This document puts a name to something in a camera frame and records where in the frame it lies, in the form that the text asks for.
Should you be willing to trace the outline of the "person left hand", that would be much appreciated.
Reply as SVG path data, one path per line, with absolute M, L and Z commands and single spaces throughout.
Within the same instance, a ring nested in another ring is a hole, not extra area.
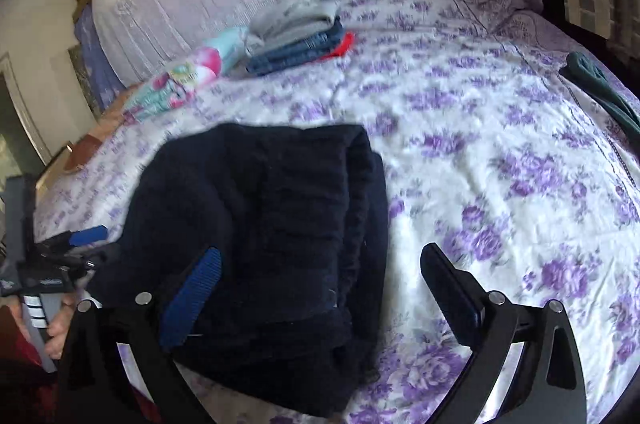
M 76 294 L 65 294 L 61 300 L 60 310 L 48 325 L 47 333 L 49 340 L 44 345 L 44 351 L 52 360 L 60 360 L 63 355 L 66 336 L 70 328 L 70 321 L 73 319 L 76 305 Z M 27 326 L 25 326 L 22 317 L 22 304 L 20 300 L 16 296 L 11 296 L 6 301 L 6 306 L 9 307 L 12 317 L 26 342 L 31 343 L 32 340 L 29 337 Z

